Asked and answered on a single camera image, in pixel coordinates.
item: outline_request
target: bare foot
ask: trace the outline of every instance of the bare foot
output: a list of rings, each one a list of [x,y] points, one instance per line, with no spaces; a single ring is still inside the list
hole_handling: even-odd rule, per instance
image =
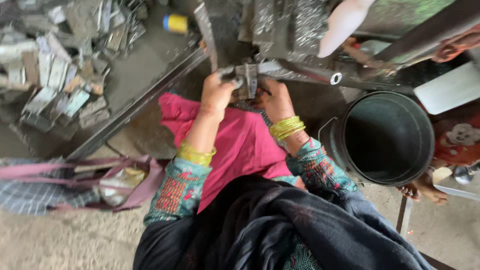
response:
[[[447,193],[433,186],[432,177],[428,173],[424,173],[413,182],[402,187],[397,187],[397,189],[402,192],[403,196],[407,196],[414,201],[420,201],[420,196],[424,195],[438,205],[447,203]]]

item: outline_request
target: floral printed fabric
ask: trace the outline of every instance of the floral printed fabric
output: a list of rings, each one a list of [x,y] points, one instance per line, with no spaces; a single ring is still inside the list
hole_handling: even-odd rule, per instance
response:
[[[310,140],[298,151],[297,157],[287,158],[293,175],[275,177],[305,190],[307,184],[324,184],[340,192],[355,191],[357,186],[327,155],[319,141]],[[194,214],[202,194],[202,187],[211,167],[205,168],[180,158],[172,160],[165,169],[165,181],[155,194],[145,226],[156,221],[178,220]],[[311,251],[298,236],[294,237],[295,250],[286,260],[284,270],[321,269]]]
[[[306,185],[324,184],[341,192],[357,190],[357,185],[327,156],[320,142],[313,138],[298,151],[297,157],[287,158],[287,166]]]
[[[203,165],[175,158],[165,168],[165,180],[155,193],[145,226],[155,221],[178,220],[193,215],[202,196],[205,179],[212,170]]]

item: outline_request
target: black bucket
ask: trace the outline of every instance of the black bucket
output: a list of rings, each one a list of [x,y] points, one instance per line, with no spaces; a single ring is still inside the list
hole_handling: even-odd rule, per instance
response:
[[[417,103],[401,94],[379,91],[354,101],[332,123],[326,144],[329,156],[350,176],[400,186],[426,170],[434,135]]]

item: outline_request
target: green surface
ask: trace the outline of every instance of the green surface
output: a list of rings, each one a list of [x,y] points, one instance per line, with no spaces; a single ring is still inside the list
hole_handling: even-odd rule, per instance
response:
[[[377,0],[359,30],[403,36],[455,0]]]

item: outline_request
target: bucket handle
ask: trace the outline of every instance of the bucket handle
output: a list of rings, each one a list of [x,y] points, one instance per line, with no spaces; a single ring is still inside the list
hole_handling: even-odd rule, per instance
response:
[[[322,131],[322,129],[328,125],[328,123],[330,123],[333,119],[337,120],[338,117],[334,116],[332,117],[332,119],[328,120],[328,122],[326,122],[319,130],[318,130],[318,135],[317,135],[317,141],[320,141],[320,132]]]

